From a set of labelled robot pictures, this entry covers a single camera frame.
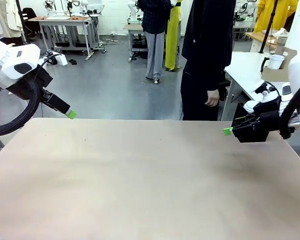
cardboard box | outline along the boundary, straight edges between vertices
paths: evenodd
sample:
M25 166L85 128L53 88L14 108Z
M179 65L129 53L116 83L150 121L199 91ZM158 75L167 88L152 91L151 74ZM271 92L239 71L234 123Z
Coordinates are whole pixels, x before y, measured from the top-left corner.
M278 46L274 54L284 56L284 61L278 70L269 69L265 66L261 75L262 80L268 82L289 82L288 65L297 53L296 50Z

yellow fabric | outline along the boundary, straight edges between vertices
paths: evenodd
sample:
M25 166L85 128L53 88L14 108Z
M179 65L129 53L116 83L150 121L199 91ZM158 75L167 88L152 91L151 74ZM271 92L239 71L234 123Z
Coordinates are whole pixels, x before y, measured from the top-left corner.
M173 70L176 66L177 44L178 44L178 26L179 26L180 7L171 9L170 20L168 22L168 31L166 35L165 47L165 67Z
M256 12L258 20L254 28L255 32L262 32L262 30L267 29L271 13L274 9L274 4L275 0L260 0L258 3L258 10ZM285 26L287 17L297 10L297 5L298 0L279 0L273 19L273 30L280 30Z

hand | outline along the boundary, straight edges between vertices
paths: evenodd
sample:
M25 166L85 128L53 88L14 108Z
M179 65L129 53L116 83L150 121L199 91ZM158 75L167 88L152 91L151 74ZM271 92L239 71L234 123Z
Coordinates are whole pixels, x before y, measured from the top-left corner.
M215 107L218 105L219 102L219 91L207 91L208 92L208 101L206 101L205 105L209 107Z

black corrugated hose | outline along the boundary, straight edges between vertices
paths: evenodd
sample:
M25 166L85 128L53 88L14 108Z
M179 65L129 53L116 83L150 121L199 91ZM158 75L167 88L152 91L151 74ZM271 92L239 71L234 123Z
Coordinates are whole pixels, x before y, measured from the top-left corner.
M0 136L14 132L23 127L35 114L40 103L40 89L33 79L24 79L24 84L28 88L29 104L25 110L11 122L0 126Z
M291 98L290 102L284 109L280 118L280 134L283 139L291 137L291 129L289 128L289 121L294 111L300 106L300 88Z

black pole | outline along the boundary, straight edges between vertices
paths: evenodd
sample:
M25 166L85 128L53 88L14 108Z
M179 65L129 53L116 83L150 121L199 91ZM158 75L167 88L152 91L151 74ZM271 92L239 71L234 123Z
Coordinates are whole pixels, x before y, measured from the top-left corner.
M20 2L19 2L19 0L15 0L15 2L16 2L16 6L18 8L18 13L19 13L20 19L21 19L21 24L22 24L22 28L23 28L23 32L24 32L25 41L27 44L30 44L31 41L29 38L27 27L25 25L24 16L23 16L23 12L21 10Z
M263 42L262 42L262 46L261 46L261 49L260 49L260 52L259 52L260 54L264 53L264 49L265 49L265 46L266 46L266 43L267 43L267 40L268 40L270 29L271 29L272 23L274 22L274 18L275 18L275 15L276 15L276 9L277 9L277 5L278 5L278 1L279 0L275 0L274 1L273 11L271 13L271 17L270 17L270 21L269 21L269 24L268 24L268 28L266 29L266 32L265 32L265 36L264 36L264 39L263 39Z

